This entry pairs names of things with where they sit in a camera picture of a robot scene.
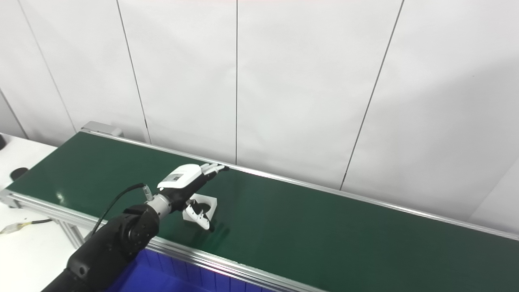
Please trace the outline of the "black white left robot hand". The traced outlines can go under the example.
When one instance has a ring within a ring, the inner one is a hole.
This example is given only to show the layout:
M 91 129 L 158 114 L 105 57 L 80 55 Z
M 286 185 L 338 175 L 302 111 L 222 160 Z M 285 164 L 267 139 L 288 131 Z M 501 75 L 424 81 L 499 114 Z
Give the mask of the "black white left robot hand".
M 195 195 L 219 172 L 228 170 L 227 166 L 216 163 L 180 165 L 158 183 L 157 195 L 166 202 L 170 214 L 181 211 L 202 229 L 213 232 L 215 227 L 208 211 L 213 211 L 215 206 L 211 206 L 210 202 L 201 202 Z

